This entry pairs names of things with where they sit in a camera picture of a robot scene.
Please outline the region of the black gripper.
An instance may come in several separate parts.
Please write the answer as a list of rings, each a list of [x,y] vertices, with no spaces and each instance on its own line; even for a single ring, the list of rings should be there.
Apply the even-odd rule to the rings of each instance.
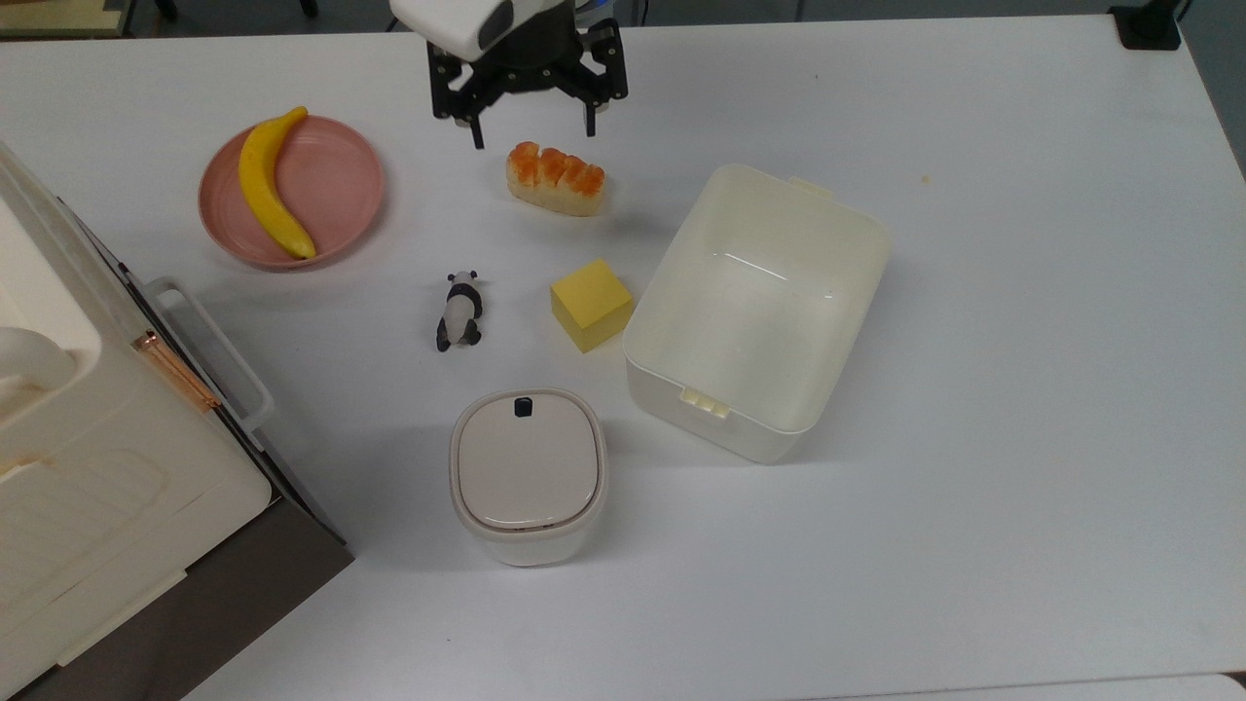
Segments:
[[[606,17],[579,31],[573,1],[498,1],[478,30],[478,45],[475,76],[459,88],[462,59],[427,45],[434,115],[470,129],[476,149],[485,149],[482,93],[557,88],[582,103],[589,138],[601,111],[629,93],[619,22]]]

